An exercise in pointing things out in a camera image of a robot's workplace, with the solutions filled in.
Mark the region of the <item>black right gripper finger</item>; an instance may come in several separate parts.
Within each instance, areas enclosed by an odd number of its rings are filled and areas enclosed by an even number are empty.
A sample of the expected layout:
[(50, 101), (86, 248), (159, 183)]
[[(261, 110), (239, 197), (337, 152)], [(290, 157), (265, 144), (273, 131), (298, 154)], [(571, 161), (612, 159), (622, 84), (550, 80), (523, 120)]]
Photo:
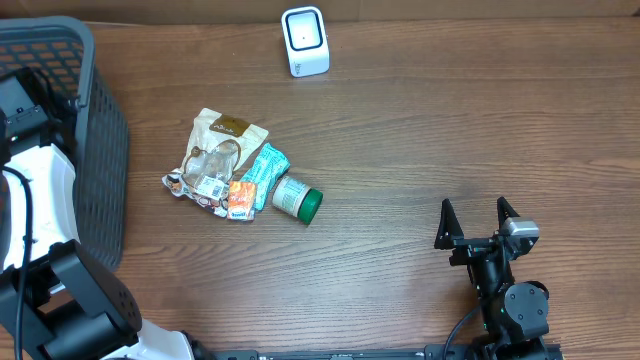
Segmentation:
[(520, 215), (514, 210), (505, 197), (499, 197), (497, 199), (497, 212), (499, 231), (501, 233), (514, 233)]
[(438, 231), (434, 248), (449, 250), (459, 246), (464, 240), (464, 233), (456, 217), (454, 208), (448, 198), (442, 201)]

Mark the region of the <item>green lid white jar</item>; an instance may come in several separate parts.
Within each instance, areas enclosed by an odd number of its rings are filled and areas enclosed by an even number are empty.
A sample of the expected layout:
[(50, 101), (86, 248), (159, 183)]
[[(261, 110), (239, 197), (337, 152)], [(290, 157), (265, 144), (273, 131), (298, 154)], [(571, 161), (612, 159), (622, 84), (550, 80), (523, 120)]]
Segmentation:
[(310, 225), (322, 200), (322, 192), (293, 177), (284, 176), (275, 188), (272, 204), (304, 224)]

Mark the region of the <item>teal snack packet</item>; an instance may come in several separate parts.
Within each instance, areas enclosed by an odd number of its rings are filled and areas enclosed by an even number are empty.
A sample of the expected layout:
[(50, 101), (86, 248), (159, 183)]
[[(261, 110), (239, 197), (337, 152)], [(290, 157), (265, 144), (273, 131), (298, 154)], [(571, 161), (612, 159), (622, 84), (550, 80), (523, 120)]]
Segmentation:
[(252, 167), (242, 176), (241, 182), (249, 182), (256, 185), (256, 197), (254, 208), (262, 211), (270, 191), (277, 180), (283, 176), (290, 167), (290, 161), (284, 153), (266, 143)]

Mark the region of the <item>orange snack packet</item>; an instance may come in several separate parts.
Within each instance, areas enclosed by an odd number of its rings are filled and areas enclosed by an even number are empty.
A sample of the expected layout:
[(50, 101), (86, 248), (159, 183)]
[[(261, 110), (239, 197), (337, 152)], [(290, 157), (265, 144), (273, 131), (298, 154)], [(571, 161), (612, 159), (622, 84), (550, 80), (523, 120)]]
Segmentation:
[(230, 183), (227, 212), (229, 220), (252, 221), (255, 218), (256, 190), (256, 185), (251, 182)]

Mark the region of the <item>beige Pantree snack bag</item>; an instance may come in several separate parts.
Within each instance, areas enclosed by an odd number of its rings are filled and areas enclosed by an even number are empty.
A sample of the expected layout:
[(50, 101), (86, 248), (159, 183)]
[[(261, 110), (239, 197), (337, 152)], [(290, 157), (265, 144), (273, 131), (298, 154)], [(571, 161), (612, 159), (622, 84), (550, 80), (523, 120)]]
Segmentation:
[(221, 218), (228, 216), (231, 181), (269, 131), (204, 108), (195, 117), (181, 165), (162, 177), (176, 197), (186, 197)]

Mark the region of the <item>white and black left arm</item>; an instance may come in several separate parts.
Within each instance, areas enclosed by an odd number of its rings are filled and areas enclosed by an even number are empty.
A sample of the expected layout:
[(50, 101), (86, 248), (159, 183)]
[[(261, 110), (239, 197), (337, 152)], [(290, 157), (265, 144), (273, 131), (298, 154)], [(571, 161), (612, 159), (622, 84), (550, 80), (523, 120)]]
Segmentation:
[(76, 114), (38, 69), (1, 78), (1, 325), (15, 358), (208, 358), (186, 333), (144, 319), (81, 246), (69, 159)]

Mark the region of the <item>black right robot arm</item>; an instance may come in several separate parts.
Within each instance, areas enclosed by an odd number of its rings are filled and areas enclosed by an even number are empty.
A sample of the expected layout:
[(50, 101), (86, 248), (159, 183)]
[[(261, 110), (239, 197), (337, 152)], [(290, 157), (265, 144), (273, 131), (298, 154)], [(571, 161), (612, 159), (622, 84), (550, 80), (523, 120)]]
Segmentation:
[(499, 228), (490, 236), (467, 239), (449, 199), (441, 205), (434, 241), (438, 250), (450, 250), (449, 263), (464, 266), (475, 287), (478, 305), (451, 330), (440, 356), (450, 354), (460, 328), (481, 314), (486, 334), (467, 345), (465, 359), (549, 359), (544, 343), (550, 293), (538, 281), (517, 283), (510, 263), (528, 254), (540, 236), (538, 224), (520, 216), (509, 202), (497, 199)]

